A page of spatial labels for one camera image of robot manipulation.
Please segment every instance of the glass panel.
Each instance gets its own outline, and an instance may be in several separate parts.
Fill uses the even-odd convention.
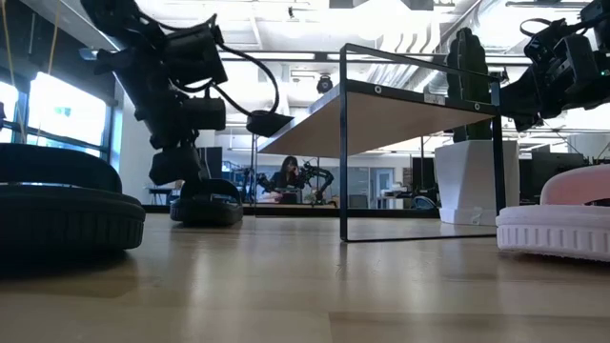
[[[43,72],[31,82],[29,126],[101,145],[105,122],[102,100]]]
[[[19,91],[9,84],[0,82],[0,102],[4,104],[6,120],[15,121],[15,104],[19,98]]]
[[[10,143],[12,140],[12,131],[8,129],[2,129],[0,131],[0,143]]]
[[[84,148],[84,147],[78,147],[78,146],[72,145],[70,143],[58,142],[56,140],[52,140],[52,139],[45,138],[45,137],[36,137],[33,134],[28,134],[28,144],[38,145],[39,147],[52,147],[52,148],[70,149],[70,150],[74,150],[74,151],[86,152],[86,153],[88,153],[90,155],[93,155],[95,157],[99,157],[100,156],[100,151],[97,151],[95,149],[88,149],[88,148]]]

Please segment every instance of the woman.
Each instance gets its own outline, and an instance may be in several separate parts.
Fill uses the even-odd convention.
[[[282,168],[271,178],[271,182],[276,189],[286,189],[288,186],[296,186],[298,177],[298,161],[294,156],[287,156],[282,162]],[[276,198],[280,204],[296,204],[295,193],[279,194]]]

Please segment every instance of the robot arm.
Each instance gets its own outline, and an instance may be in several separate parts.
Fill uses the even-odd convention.
[[[580,20],[567,25],[565,19],[532,19],[548,25],[536,34],[521,28],[532,37],[524,49],[532,65],[500,92],[502,115],[515,119],[518,131],[563,110],[591,110],[610,101],[610,0],[592,1],[580,12]],[[598,41],[596,51],[584,36],[591,28]]]
[[[114,73],[135,105],[136,119],[149,129],[152,147],[162,150],[152,162],[150,178],[155,184],[177,179],[187,185],[201,183],[194,141],[199,130],[224,130],[226,121],[224,101],[212,99],[210,88],[249,117],[247,128],[255,134],[269,136],[292,119],[275,113],[279,92],[271,71],[251,56],[226,47],[215,15],[203,24],[179,29],[158,23],[134,0],[81,0],[81,4],[96,28],[126,47],[97,53],[95,71]],[[162,28],[172,32],[166,35]],[[218,87],[227,81],[227,74],[216,46],[267,73],[275,87],[269,111],[246,111]],[[188,86],[202,81],[203,86]],[[186,94],[200,91],[206,92],[205,97]]]
[[[330,171],[312,166],[309,162],[305,162],[305,165],[301,168],[301,173],[297,179],[297,186],[301,189],[305,187],[305,184],[312,187],[310,180],[314,177],[321,177],[324,179],[322,186],[315,192],[316,202],[321,202],[324,198],[324,191],[333,183],[335,177]]]
[[[263,188],[263,192],[273,192],[275,190],[275,182],[270,181],[263,172],[256,176],[256,183]]]

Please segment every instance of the white ceiling beam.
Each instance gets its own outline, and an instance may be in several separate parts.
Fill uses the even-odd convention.
[[[254,33],[254,39],[256,40],[258,49],[264,50],[263,41],[260,39],[260,30],[258,30],[258,25],[256,24],[256,18],[254,17],[253,10],[250,11],[250,25],[252,26],[252,32]]]

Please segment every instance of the office equipment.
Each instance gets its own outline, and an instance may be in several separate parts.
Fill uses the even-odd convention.
[[[540,193],[534,190],[532,178],[532,160],[521,158],[518,161],[519,203],[532,205],[539,202]]]
[[[350,209],[368,209],[369,197],[364,194],[350,194],[349,196]]]
[[[532,152],[531,192],[540,195],[551,177],[585,165],[580,153]]]

